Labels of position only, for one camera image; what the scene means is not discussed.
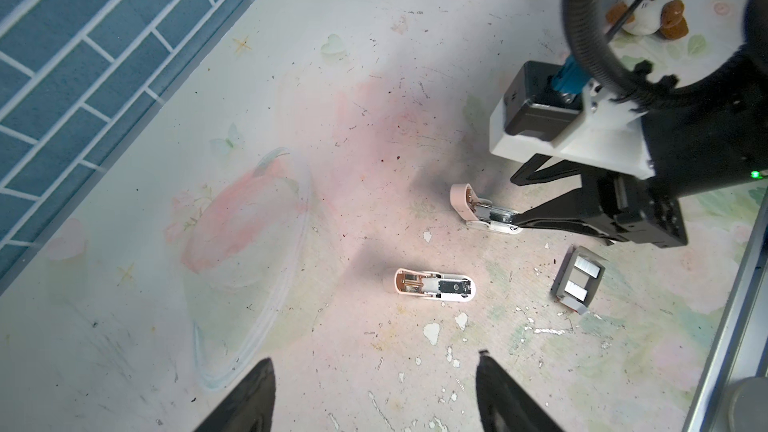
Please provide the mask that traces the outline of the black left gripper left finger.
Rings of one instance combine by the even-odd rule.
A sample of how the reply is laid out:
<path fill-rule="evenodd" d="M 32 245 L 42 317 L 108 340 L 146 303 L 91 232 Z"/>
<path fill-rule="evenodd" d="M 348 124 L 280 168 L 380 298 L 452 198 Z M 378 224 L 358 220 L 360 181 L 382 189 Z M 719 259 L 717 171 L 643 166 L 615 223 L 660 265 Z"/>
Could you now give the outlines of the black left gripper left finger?
<path fill-rule="evenodd" d="M 275 370 L 272 360 L 265 358 L 198 425 L 196 431 L 270 432 L 275 399 Z"/>

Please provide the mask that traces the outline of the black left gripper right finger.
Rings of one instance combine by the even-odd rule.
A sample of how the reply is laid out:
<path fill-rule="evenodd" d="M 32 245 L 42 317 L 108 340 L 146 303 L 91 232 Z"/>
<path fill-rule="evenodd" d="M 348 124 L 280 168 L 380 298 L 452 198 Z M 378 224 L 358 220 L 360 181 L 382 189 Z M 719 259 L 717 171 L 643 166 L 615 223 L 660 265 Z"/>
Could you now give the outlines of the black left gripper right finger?
<path fill-rule="evenodd" d="M 475 388 L 485 432 L 563 432 L 487 350 L 479 351 Z"/>

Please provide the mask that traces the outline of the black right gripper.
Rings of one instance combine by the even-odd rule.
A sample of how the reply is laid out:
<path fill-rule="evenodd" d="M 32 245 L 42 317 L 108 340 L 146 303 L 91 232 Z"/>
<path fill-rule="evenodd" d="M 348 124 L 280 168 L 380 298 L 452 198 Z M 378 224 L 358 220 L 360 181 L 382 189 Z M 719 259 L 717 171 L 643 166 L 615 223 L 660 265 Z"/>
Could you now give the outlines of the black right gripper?
<path fill-rule="evenodd" d="M 677 198 L 651 188 L 634 176 L 560 160 L 545 167 L 551 156 L 534 154 L 511 176 L 517 186 L 544 184 L 580 175 L 581 188 L 571 190 L 513 216 L 523 229 L 600 234 L 615 242 L 651 244 L 658 248 L 688 244 Z"/>

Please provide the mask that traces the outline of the cardboard staple tray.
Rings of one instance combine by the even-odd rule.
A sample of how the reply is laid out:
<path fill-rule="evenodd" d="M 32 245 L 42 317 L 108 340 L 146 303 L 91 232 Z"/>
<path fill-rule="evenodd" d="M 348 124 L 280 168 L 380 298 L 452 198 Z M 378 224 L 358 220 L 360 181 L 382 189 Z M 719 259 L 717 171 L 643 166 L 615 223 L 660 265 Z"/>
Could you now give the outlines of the cardboard staple tray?
<path fill-rule="evenodd" d="M 574 267 L 574 262 L 578 256 L 583 256 L 601 266 L 602 271 L 597 279 L 590 277 L 589 275 Z M 551 296 L 561 305 L 578 313 L 579 315 L 588 313 L 589 306 L 596 296 L 604 273 L 607 269 L 607 264 L 608 262 L 606 259 L 592 252 L 591 250 L 583 246 L 572 246 L 563 259 L 558 274 L 554 279 L 550 290 Z M 588 291 L 588 296 L 584 303 L 579 302 L 572 296 L 565 293 L 564 289 L 568 280 L 577 283 Z"/>

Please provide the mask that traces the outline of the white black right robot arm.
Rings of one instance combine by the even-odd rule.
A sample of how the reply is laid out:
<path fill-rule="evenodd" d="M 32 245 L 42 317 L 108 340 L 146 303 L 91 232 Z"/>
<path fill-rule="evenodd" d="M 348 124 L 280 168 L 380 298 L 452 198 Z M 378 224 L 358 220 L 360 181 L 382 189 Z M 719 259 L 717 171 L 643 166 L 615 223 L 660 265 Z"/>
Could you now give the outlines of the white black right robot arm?
<path fill-rule="evenodd" d="M 680 199 L 767 181 L 767 0 L 561 0 L 569 55 L 491 118 L 518 186 L 578 185 L 506 228 L 683 247 Z"/>

